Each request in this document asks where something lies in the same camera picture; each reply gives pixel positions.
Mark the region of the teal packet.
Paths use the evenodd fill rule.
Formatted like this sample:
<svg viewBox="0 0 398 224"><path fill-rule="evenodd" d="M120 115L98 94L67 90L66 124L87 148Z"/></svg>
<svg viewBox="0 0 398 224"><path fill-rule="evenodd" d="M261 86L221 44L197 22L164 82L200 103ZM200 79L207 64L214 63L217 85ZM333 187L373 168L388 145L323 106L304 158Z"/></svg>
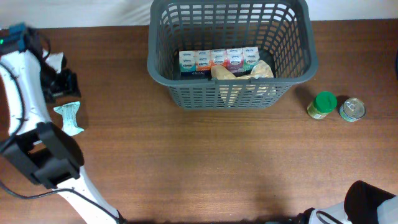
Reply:
<svg viewBox="0 0 398 224"><path fill-rule="evenodd" d="M80 108L80 102L75 101L64 104L62 106L56 106L54 112L62 116L63 127L62 131L69 136L80 134L84 131L83 128L79 127L76 121L76 114Z"/></svg>

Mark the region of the white tissue multipack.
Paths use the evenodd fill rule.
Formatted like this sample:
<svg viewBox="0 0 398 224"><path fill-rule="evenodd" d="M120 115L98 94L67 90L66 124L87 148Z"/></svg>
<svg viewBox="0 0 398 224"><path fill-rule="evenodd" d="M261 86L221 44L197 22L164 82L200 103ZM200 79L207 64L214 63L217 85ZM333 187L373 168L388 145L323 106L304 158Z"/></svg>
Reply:
<svg viewBox="0 0 398 224"><path fill-rule="evenodd" d="M257 47L180 51L178 65L184 78L210 78L211 68L221 65L235 75L248 74L260 61Z"/></svg>

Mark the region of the beige snack bag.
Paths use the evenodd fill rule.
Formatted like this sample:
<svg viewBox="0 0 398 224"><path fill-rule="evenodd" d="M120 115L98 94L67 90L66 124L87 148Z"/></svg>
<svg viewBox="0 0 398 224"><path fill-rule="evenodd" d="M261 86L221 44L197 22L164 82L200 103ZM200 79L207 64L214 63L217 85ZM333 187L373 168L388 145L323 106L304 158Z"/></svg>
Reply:
<svg viewBox="0 0 398 224"><path fill-rule="evenodd" d="M211 68L211 76L217 80L257 80L260 78L274 78L271 67L263 60L258 61L253 69L248 72L248 74L244 72L243 75L235 75L221 65L215 65ZM247 85L245 88L241 85L234 85L231 90L229 90L227 86L220 87L220 97L225 103L227 103L228 107L232 107L238 99L238 95L243 90L245 90L245 92L256 91L256 95L258 96L274 95L276 93L275 88L270 87L269 85L261 85L258 89L256 89L255 85Z"/></svg>

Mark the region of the grey plastic basket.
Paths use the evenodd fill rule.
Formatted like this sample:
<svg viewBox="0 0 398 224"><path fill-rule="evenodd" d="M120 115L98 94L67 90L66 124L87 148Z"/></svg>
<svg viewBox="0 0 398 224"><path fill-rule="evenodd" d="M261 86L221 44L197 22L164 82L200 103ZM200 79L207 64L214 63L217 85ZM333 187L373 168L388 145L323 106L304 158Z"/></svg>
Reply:
<svg viewBox="0 0 398 224"><path fill-rule="evenodd" d="M305 0L156 0L150 8L148 46L150 76L189 110L267 108L318 69ZM273 77L182 77L179 52L238 47L257 47Z"/></svg>

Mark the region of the green-lid spice jar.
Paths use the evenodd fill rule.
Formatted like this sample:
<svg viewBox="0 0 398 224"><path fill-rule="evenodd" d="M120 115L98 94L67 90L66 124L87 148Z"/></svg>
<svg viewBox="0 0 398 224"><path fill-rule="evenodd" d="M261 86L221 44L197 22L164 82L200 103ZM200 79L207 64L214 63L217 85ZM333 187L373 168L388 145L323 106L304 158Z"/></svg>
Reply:
<svg viewBox="0 0 398 224"><path fill-rule="evenodd" d="M320 92L307 106L307 113L313 119L323 119L337 106L336 96L329 92Z"/></svg>

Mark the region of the metal tin can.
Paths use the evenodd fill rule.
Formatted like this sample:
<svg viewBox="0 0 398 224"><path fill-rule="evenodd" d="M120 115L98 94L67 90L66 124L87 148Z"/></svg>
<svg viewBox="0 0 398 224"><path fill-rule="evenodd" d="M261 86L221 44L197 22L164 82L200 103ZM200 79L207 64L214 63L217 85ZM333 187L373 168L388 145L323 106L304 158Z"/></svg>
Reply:
<svg viewBox="0 0 398 224"><path fill-rule="evenodd" d="M355 122L366 115L366 107L358 98L347 99L339 109L340 116L347 122Z"/></svg>

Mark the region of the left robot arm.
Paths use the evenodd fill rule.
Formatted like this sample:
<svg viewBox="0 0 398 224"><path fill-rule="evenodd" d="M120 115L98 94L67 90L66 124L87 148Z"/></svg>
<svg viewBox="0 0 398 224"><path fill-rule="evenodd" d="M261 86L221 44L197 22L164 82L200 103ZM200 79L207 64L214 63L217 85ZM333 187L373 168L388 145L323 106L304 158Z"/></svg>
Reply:
<svg viewBox="0 0 398 224"><path fill-rule="evenodd" d="M81 93L64 54L53 54L42 42L50 41L25 23L1 35L1 79L9 108L9 137L1 143L1 155L47 189L35 198L58 194L86 223L125 223L88 177L77 142L50 118L47 104Z"/></svg>

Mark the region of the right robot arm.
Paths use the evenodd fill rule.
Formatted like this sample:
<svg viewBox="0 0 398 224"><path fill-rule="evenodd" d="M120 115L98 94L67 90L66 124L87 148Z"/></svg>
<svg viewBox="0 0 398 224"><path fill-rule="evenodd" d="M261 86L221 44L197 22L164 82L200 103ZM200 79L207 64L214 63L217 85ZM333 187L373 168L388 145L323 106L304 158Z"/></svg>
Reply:
<svg viewBox="0 0 398 224"><path fill-rule="evenodd" d="M297 224L397 224L397 196L362 180L351 185L341 203L309 208L292 221Z"/></svg>

